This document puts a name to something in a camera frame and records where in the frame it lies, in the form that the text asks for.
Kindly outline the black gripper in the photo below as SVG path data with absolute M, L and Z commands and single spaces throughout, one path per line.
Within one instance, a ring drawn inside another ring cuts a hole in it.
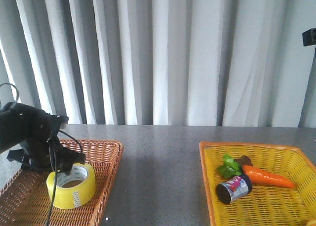
M 21 144 L 22 148 L 10 150 L 8 161 L 18 162 L 22 164 L 22 168 L 31 169 L 38 172 L 54 170 L 55 165 L 59 173 L 70 175 L 73 164 L 85 164 L 86 155 L 81 152 L 63 148 L 63 163 L 57 163 L 54 160 L 53 153 L 50 152 L 46 141 L 39 141 L 32 137 L 29 138 L 6 138 L 6 149 L 10 149 L 17 144 Z

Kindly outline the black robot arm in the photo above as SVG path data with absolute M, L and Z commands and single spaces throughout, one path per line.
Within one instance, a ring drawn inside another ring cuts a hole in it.
M 69 174 L 73 164 L 85 164 L 85 154 L 62 146 L 58 133 L 68 120 L 9 102 L 0 111 L 0 151 L 8 151 L 8 161 L 20 163 L 24 170 Z
M 316 28 L 311 28 L 302 33 L 303 46 L 311 46 L 316 44 Z

